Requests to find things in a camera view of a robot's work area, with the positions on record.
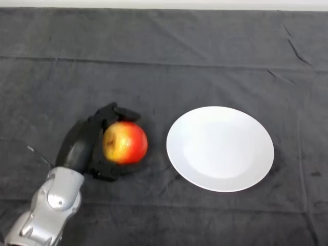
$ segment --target white plate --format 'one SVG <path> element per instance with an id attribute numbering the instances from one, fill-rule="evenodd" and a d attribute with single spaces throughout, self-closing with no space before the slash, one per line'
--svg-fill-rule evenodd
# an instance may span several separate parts
<path id="1" fill-rule="evenodd" d="M 167 151 L 186 180 L 220 192 L 255 185 L 274 158 L 265 128 L 249 115 L 225 107 L 199 108 L 181 116 L 169 131 Z"/>

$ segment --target robotic hand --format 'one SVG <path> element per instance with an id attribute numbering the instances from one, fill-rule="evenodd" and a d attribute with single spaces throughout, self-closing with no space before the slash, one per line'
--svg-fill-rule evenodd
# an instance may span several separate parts
<path id="1" fill-rule="evenodd" d="M 64 139 L 56 167 L 34 194 L 30 210 L 22 214 L 11 228 L 5 245 L 56 246 L 66 222 L 81 204 L 80 187 L 84 174 L 115 181 L 131 171 L 131 167 L 121 167 L 104 158 L 101 139 L 114 122 L 139 118 L 139 114 L 111 103 L 88 119 L 78 121 Z"/>

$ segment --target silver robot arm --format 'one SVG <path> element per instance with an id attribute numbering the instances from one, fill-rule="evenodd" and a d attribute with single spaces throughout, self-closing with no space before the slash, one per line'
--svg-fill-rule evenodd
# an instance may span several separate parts
<path id="1" fill-rule="evenodd" d="M 99 133 L 118 120 L 136 121 L 140 115 L 111 103 L 67 133 L 46 182 L 34 194 L 31 209 L 16 221 L 5 238 L 5 245 L 56 246 L 67 220 L 81 204 L 80 187 L 84 174 L 115 181 L 134 168 L 120 167 L 105 160 Z"/>
<path id="2" fill-rule="evenodd" d="M 5 245 L 56 246 L 63 229 L 81 204 L 84 176 L 72 169 L 52 169 L 34 194 L 31 209 L 22 214 L 5 238 Z"/>

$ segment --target white wall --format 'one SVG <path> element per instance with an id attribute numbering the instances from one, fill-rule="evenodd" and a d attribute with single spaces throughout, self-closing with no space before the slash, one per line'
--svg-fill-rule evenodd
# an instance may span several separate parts
<path id="1" fill-rule="evenodd" d="M 328 11 L 328 0 L 0 0 L 0 7 Z"/>

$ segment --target apple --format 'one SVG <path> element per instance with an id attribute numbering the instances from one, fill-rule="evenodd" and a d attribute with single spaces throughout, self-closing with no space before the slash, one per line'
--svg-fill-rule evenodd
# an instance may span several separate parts
<path id="1" fill-rule="evenodd" d="M 140 161 L 148 147 L 143 129 L 129 121 L 118 121 L 110 125 L 104 133 L 102 142 L 105 158 L 119 165 Z"/>

